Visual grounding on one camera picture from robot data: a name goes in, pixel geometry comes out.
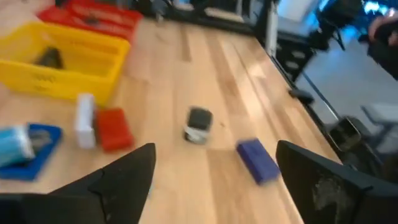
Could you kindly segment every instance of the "wooden tabletop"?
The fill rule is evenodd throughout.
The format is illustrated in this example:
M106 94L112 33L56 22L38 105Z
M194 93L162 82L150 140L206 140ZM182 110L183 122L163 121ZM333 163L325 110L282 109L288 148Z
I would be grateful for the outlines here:
M282 178L258 186L235 151L259 138L275 158L279 139L337 161L303 106L255 38L188 24L144 19L109 107L121 107L136 146L156 143L153 189L141 223L302 223ZM186 142L191 106L214 115L210 139ZM40 122L64 138L35 182L0 180L0 192L47 193L127 152L76 145L71 101L11 93L0 126Z

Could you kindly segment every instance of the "red plastic bin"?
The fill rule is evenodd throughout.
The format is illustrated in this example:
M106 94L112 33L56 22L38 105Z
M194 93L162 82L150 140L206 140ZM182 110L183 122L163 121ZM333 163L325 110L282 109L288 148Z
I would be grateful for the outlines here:
M64 9L56 6L49 7L39 12L37 17L44 22L121 37L132 42L142 14L105 4L74 0L70 1ZM88 20L93 17L96 22L89 23Z

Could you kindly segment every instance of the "blue tray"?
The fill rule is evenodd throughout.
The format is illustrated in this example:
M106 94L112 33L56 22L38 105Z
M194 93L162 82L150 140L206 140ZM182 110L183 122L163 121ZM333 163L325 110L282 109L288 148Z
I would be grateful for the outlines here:
M49 158L51 152L54 151L55 146L62 138L62 130L55 126L43 124L29 124L29 131L32 130L46 130L50 133L51 144L43 147L43 149L36 155L36 158L24 165L8 166L0 168L0 178L2 179L17 179L17 180L34 180L39 174L45 161Z
M236 150L257 184L278 177L278 166L258 139L239 142Z

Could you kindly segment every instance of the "yellow basket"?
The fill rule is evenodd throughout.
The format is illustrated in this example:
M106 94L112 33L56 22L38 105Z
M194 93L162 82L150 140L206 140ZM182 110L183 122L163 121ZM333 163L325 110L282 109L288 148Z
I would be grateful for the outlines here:
M58 49L63 69L34 63L48 47ZM0 39L0 82L15 91L66 99L92 93L105 105L129 48L117 37L33 22Z

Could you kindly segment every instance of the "red block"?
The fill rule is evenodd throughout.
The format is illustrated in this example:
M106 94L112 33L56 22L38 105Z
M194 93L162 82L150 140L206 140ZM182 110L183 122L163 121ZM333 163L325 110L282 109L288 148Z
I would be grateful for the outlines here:
M98 111L96 128L99 141L106 152L133 145L133 137L121 108Z

